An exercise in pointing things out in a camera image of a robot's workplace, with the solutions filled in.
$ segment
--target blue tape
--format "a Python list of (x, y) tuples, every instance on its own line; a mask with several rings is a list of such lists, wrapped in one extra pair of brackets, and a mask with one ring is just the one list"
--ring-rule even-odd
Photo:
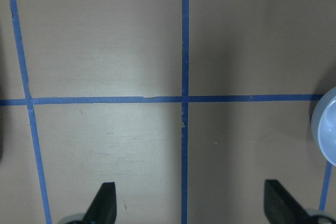
[[(271, 102), (318, 101), (322, 94), (213, 95), (189, 97), (46, 97), (32, 98), (33, 104), (71, 103), (166, 103), (166, 102)], [(0, 100), (0, 106), (26, 105), (26, 99)]]
[(50, 97), (33, 98), (33, 104), (70, 103), (163, 103), (181, 102), (181, 97)]
[(182, 0), (182, 96), (189, 95), (189, 0)]
[(188, 102), (189, 102), (189, 0), (182, 0), (182, 188), (181, 224), (187, 224)]
[(26, 99), (8, 99), (0, 100), (0, 106), (26, 105)]
[(329, 182), (330, 182), (330, 177), (331, 177), (331, 168), (332, 168), (332, 164), (329, 161), (327, 161), (325, 165), (323, 186), (322, 186), (320, 206), (319, 206), (320, 211), (324, 211), (325, 203), (327, 202), (328, 188), (329, 188)]
[(47, 187), (46, 187), (46, 182), (45, 182), (44, 170), (43, 170), (43, 165), (42, 165), (42, 157), (41, 157), (38, 134), (37, 134), (37, 125), (36, 125), (34, 105), (32, 103), (32, 96), (30, 95), (30, 91), (29, 91), (29, 79), (28, 79), (28, 72), (27, 72), (27, 66), (26, 66), (26, 60), (25, 60), (25, 53), (23, 50), (22, 34), (21, 34), (21, 27), (20, 27), (19, 14), (18, 14), (16, 0), (9, 0), (9, 4), (10, 4), (10, 9), (12, 11), (12, 22), (13, 22), (16, 50), (17, 50), (22, 84), (23, 84), (25, 100), (26, 100), (26, 105), (27, 105), (27, 110), (28, 110), (31, 137), (33, 139), (35, 161), (36, 161), (36, 166), (37, 166), (37, 173), (38, 173), (38, 179), (39, 179), (39, 184), (40, 184), (40, 191), (41, 191), (41, 196), (42, 196), (44, 214), (46, 218), (46, 224), (51, 224), (52, 222), (51, 222), (51, 216), (50, 216)]
[(260, 94), (190, 96), (188, 102), (271, 102), (271, 101), (318, 101), (322, 94)]

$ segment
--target beige surface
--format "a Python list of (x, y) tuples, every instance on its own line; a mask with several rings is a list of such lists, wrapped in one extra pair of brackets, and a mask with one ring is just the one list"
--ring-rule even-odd
[(0, 99), (24, 97), (9, 0), (0, 0)]
[(190, 95), (324, 93), (336, 0), (190, 0)]
[(115, 182), (119, 224), (179, 223), (181, 105), (36, 107), (53, 223)]
[[(309, 107), (190, 104), (188, 222), (266, 224), (265, 179), (278, 179), (303, 207), (318, 209), (326, 162), (310, 133)], [(335, 203), (331, 191), (331, 213)]]
[(45, 223), (31, 139), (26, 107), (0, 107), (1, 223)]
[[(190, 0), (190, 94), (336, 86), (335, 3)], [(18, 8), (33, 97), (181, 94), (181, 0), (18, 0)], [(8, 0), (0, 0), (0, 78), (0, 99), (23, 98)], [(266, 178), (317, 209), (325, 160), (310, 133), (314, 104), (190, 104), (188, 223), (267, 223)], [(117, 183), (116, 224), (180, 223), (180, 104), (35, 109), (53, 223), (85, 212), (105, 181)], [(25, 106), (0, 108), (0, 139), (0, 222), (44, 223)], [(332, 176), (332, 214), (335, 195)]]
[(181, 0), (17, 0), (34, 97), (181, 94)]

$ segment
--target gray floor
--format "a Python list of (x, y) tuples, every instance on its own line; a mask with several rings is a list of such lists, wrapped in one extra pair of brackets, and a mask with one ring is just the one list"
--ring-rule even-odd
[[(33, 97), (181, 95), (182, 0), (17, 0)], [(336, 86), (336, 0), (190, 0), (190, 95)], [(0, 99), (24, 98), (0, 0)], [(189, 104), (188, 222), (267, 223), (263, 182), (317, 209), (316, 102)], [(181, 104), (36, 105), (53, 223), (117, 183), (119, 224), (181, 222)], [(0, 216), (45, 223), (25, 106), (0, 107)], [(327, 211), (336, 205), (332, 177)]]

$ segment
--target blue painter's tape line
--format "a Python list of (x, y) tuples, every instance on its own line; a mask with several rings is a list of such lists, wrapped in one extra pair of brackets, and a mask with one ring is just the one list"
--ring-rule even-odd
[[(322, 96), (323, 95), (321, 94), (275, 94), (275, 95), (265, 94), (265, 95), (214, 95), (214, 96), (150, 97), (150, 98), (146, 98), (146, 97), (46, 97), (46, 98), (32, 98), (32, 102), (33, 104), (71, 104), (71, 103), (166, 103), (166, 102), (182, 102), (182, 103), (186, 102), (188, 103), (188, 102), (318, 101)], [(18, 105), (21, 105), (21, 102), (25, 104), (23, 99), (22, 100), (18, 99)]]
[(0, 100), (0, 106), (26, 105), (26, 99), (8, 99)]
[(182, 0), (182, 96), (189, 95), (189, 0)]
[(27, 110), (28, 110), (31, 137), (33, 139), (35, 161), (36, 161), (36, 166), (37, 166), (37, 174), (38, 174), (38, 179), (39, 179), (39, 184), (40, 184), (40, 191), (41, 191), (41, 197), (42, 197), (42, 202), (43, 202), (44, 214), (46, 218), (46, 224), (51, 224), (52, 222), (51, 222), (51, 216), (50, 216), (49, 201), (48, 201), (48, 196), (47, 196), (47, 187), (46, 187), (46, 182), (45, 182), (45, 176), (44, 176), (43, 165), (42, 165), (42, 157), (41, 157), (38, 134), (37, 134), (37, 125), (36, 125), (34, 105), (32, 103), (32, 96), (30, 95), (30, 91), (29, 91), (29, 79), (28, 79), (28, 72), (27, 72), (25, 54), (24, 54), (24, 49), (23, 49), (21, 27), (20, 27), (19, 14), (18, 14), (16, 0), (9, 0), (9, 4), (10, 4), (10, 9), (12, 11), (12, 22), (13, 22), (16, 50), (17, 50), (22, 84), (23, 84), (25, 100), (26, 100), (26, 105), (27, 105)]
[(182, 103), (182, 209), (181, 223), (187, 224), (188, 199), (188, 103)]
[(318, 101), (321, 94), (265, 94), (265, 95), (214, 95), (190, 96), (189, 102), (271, 102), (271, 101)]
[(181, 97), (50, 97), (33, 98), (33, 104), (71, 103), (164, 103), (181, 102)]
[(187, 224), (188, 102), (189, 102), (189, 0), (182, 0), (182, 188), (181, 224)]
[(332, 168), (332, 164), (329, 161), (327, 161), (325, 165), (323, 186), (322, 186), (320, 206), (319, 206), (320, 211), (324, 211), (325, 203), (327, 202), (328, 188), (329, 188), (329, 182), (330, 182), (330, 177), (331, 177), (331, 168)]

